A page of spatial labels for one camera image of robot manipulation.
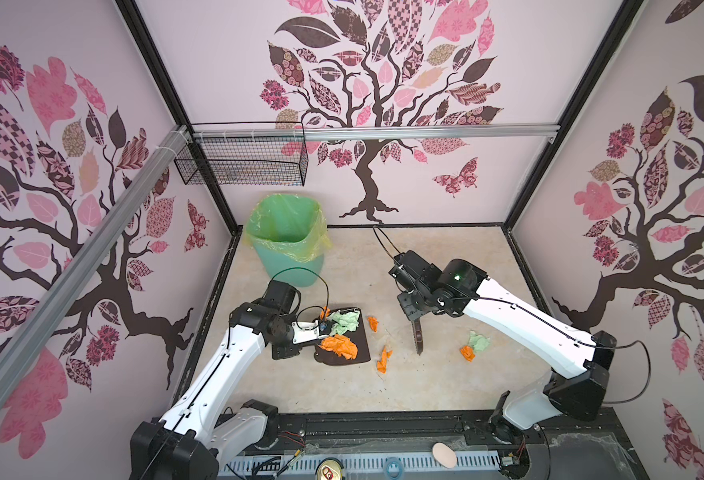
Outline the dark brown dustpan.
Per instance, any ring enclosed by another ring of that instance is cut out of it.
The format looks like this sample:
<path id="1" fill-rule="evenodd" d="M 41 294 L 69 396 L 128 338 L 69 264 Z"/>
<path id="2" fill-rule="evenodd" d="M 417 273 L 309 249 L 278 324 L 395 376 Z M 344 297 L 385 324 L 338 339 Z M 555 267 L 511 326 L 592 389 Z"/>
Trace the dark brown dustpan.
<path id="1" fill-rule="evenodd" d="M 346 307 L 321 316 L 330 322 L 330 336 L 315 346 L 314 360 L 326 366 L 347 366 L 371 360 L 362 310 Z"/>

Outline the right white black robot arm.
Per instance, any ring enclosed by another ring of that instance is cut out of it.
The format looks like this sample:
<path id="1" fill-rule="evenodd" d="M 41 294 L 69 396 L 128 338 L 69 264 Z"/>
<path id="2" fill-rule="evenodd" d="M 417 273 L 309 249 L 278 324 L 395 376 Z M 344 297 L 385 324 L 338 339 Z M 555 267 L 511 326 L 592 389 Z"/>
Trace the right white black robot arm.
<path id="1" fill-rule="evenodd" d="M 421 319 L 427 314 L 468 316 L 518 342 L 550 367 L 549 373 L 503 393 L 488 421 L 509 442 L 557 416 L 592 421 L 602 407 L 616 339 L 567 326 L 525 303 L 484 270 L 453 259 L 440 269 L 412 250 L 393 258 L 389 274 L 400 288 L 398 303 L 412 325 L 416 351 L 424 349 Z"/>

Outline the dark brown hand brush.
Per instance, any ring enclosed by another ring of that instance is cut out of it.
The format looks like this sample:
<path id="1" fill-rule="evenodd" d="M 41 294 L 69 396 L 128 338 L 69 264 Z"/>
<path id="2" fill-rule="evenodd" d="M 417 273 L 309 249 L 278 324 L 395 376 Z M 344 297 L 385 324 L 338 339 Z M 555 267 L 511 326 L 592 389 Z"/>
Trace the dark brown hand brush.
<path id="1" fill-rule="evenodd" d="M 415 351 L 418 355 L 421 355 L 423 353 L 423 349 L 424 349 L 423 329 L 422 329 L 421 321 L 419 319 L 414 320 L 411 322 L 411 326 L 412 326 L 412 334 L 413 334 Z"/>

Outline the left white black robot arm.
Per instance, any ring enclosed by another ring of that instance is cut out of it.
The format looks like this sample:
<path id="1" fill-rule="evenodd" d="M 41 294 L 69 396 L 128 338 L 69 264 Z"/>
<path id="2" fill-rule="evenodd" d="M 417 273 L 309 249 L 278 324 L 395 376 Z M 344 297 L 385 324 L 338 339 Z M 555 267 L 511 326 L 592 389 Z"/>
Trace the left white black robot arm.
<path id="1" fill-rule="evenodd" d="M 160 419 L 134 431 L 131 479 L 216 479 L 248 447 L 276 442 L 273 405 L 250 400 L 225 421 L 220 417 L 266 346 L 293 340 L 299 299 L 295 287 L 272 280 L 261 298 L 231 312 L 227 334 L 189 389 Z"/>

